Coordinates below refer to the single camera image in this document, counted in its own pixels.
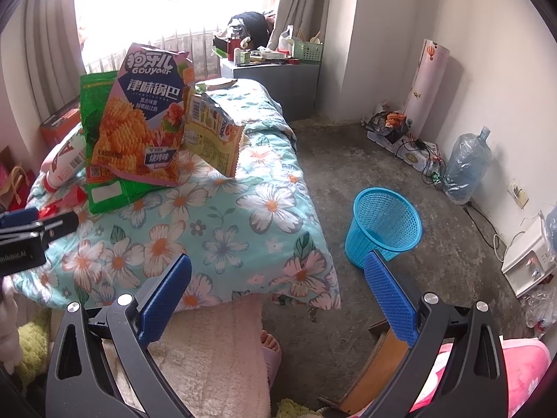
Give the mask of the white AD calcium milk bottle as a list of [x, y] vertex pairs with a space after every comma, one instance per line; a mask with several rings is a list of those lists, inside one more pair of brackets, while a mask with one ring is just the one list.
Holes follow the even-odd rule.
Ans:
[[56, 145], [41, 164], [42, 183], [55, 192], [72, 179], [86, 163], [86, 141], [82, 129], [76, 127]]

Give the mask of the green snack bag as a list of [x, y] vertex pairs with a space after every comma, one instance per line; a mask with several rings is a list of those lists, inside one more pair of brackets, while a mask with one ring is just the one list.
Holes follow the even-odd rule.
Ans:
[[85, 180], [90, 212], [138, 212], [159, 204], [158, 186], [125, 179], [113, 171], [120, 161], [134, 166], [136, 156], [126, 153], [111, 136], [123, 124], [120, 116], [131, 112], [131, 106], [110, 97], [116, 82], [115, 71], [89, 73], [80, 78], [81, 125], [85, 138]]

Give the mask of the blue mesh waste basket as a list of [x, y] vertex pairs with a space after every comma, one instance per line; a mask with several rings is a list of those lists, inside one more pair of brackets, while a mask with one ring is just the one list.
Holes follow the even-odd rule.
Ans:
[[346, 257], [361, 269], [371, 251], [378, 251], [385, 261], [391, 261], [414, 249], [422, 234], [420, 216], [403, 195], [386, 188], [368, 188], [358, 193], [353, 202]]

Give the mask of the orange cardboard box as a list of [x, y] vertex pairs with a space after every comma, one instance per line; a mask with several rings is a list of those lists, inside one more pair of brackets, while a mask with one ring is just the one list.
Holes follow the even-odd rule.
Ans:
[[77, 97], [51, 115], [40, 125], [40, 133], [49, 148], [61, 142], [80, 122], [80, 101]]

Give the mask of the floral turquoise quilt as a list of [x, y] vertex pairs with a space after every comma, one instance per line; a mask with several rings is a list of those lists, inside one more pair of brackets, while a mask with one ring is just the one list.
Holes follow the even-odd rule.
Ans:
[[280, 105], [251, 79], [212, 97], [245, 125], [235, 177], [183, 152], [179, 186], [108, 213], [78, 205], [77, 231], [50, 244], [44, 266], [15, 274], [15, 290], [53, 309], [73, 301], [107, 305], [135, 293], [185, 254], [193, 277], [181, 310], [248, 293], [270, 294], [280, 304], [338, 309], [332, 256]]

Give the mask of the white toaster oven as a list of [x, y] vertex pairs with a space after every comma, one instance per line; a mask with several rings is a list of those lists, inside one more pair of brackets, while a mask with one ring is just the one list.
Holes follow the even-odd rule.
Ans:
[[556, 252], [543, 215], [535, 217], [532, 224], [508, 247], [501, 271], [516, 298], [548, 278], [556, 269]]

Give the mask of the large clear water jug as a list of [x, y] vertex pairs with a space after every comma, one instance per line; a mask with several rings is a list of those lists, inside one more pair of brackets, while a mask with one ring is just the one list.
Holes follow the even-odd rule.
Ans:
[[453, 145], [443, 178], [443, 191], [456, 205], [465, 205], [479, 186], [493, 154], [487, 145], [491, 130], [484, 126], [479, 134], [465, 133]]

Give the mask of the yellow snack packet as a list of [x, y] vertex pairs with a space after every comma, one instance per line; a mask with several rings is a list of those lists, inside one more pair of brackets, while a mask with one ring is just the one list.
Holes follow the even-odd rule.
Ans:
[[182, 142], [225, 177], [235, 177], [244, 125], [237, 124], [205, 93], [188, 90], [184, 98], [185, 125]]

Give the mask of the white patterned folded board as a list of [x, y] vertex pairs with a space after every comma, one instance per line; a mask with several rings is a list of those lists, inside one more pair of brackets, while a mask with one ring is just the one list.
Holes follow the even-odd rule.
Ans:
[[411, 122], [410, 133], [419, 138], [430, 115], [444, 77], [450, 51], [435, 41], [426, 39], [408, 93], [403, 114]]

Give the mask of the grey cabinet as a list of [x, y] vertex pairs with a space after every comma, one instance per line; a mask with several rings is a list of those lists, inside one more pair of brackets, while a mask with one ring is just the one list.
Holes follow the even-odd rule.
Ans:
[[280, 103], [287, 122], [308, 119], [315, 111], [320, 66], [313, 63], [268, 63], [236, 66], [221, 59], [222, 77], [247, 78], [260, 82], [273, 100]]

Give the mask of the red thermos bottle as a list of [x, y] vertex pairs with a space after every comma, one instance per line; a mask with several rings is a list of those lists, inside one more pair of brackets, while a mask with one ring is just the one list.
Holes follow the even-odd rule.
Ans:
[[234, 61], [235, 49], [241, 46], [243, 27], [241, 25], [230, 25], [228, 27], [228, 60]]

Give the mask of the green plastic basket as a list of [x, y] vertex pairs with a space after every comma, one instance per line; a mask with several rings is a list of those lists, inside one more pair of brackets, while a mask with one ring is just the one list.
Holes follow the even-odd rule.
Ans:
[[292, 56], [302, 62], [320, 63], [323, 54], [323, 44], [293, 39]]

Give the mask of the beige curtain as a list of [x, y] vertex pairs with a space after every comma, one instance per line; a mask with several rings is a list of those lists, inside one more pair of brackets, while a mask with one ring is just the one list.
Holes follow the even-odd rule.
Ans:
[[268, 47], [277, 48], [280, 34], [289, 25], [293, 26], [293, 34], [301, 30], [309, 39], [319, 33], [321, 41], [325, 39], [329, 0], [278, 0], [277, 15]]

